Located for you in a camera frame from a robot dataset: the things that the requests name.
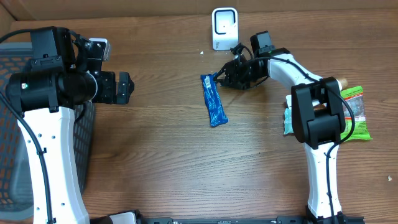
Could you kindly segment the light teal snack packet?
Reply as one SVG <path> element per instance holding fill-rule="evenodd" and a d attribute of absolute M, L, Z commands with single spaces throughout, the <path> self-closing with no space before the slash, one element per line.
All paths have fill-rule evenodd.
<path fill-rule="evenodd" d="M 284 111 L 284 135 L 293 134 L 293 126 L 292 126 L 292 110 L 290 108 L 286 108 Z"/>

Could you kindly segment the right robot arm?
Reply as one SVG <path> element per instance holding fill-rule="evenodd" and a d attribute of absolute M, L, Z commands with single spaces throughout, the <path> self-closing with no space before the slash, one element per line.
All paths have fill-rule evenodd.
<path fill-rule="evenodd" d="M 276 48 L 268 31 L 250 38 L 247 47 L 231 48 L 234 59 L 218 73 L 203 76 L 205 98 L 213 126 L 224 123 L 226 115 L 216 86 L 248 90 L 268 78 L 291 91 L 287 104 L 292 110 L 292 128 L 306 153 L 309 196 L 307 223 L 347 223 L 338 198 L 336 156 L 344 141 L 346 128 L 344 107 L 347 102 L 340 91 L 341 82 L 334 77 L 322 78 L 300 65 L 286 48 Z"/>

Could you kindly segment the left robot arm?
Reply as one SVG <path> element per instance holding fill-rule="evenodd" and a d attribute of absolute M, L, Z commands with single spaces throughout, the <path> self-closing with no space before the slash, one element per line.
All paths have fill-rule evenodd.
<path fill-rule="evenodd" d="M 1 100 L 17 118 L 29 158 L 35 223 L 91 223 L 73 145 L 75 107 L 125 105 L 134 91 L 127 72 L 105 72 L 111 45 L 64 27 L 28 29 L 30 68 L 10 76 Z"/>

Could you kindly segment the white tube with gold cap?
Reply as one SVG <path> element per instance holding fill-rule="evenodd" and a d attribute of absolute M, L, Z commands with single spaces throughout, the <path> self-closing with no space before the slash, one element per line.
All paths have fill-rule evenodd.
<path fill-rule="evenodd" d="M 345 78 L 337 79 L 337 82 L 338 82 L 340 91 L 344 90 L 348 87 L 348 81 Z M 292 109 L 292 95 L 286 96 L 286 104 L 287 104 L 288 109 L 291 110 Z M 312 105 L 318 106 L 318 105 L 320 105 L 320 103 L 318 100 L 313 100 Z"/>

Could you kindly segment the green Haribo gummy bag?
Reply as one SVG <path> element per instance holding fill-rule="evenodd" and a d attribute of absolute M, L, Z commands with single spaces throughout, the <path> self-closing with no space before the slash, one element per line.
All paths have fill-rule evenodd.
<path fill-rule="evenodd" d="M 371 140 L 372 137 L 369 133 L 364 107 L 363 88 L 356 86 L 341 91 L 341 96 L 351 108 L 354 114 L 355 127 L 352 135 L 347 139 L 350 140 Z"/>

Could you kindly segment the blue snack bar wrapper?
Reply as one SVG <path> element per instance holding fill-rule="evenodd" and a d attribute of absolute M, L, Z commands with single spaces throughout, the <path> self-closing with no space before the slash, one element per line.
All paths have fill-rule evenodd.
<path fill-rule="evenodd" d="M 210 118 L 210 126 L 213 128 L 228 122 L 228 117 L 224 112 L 218 93 L 217 84 L 213 80 L 215 75 L 214 73 L 200 76 L 203 86 L 204 101 Z"/>

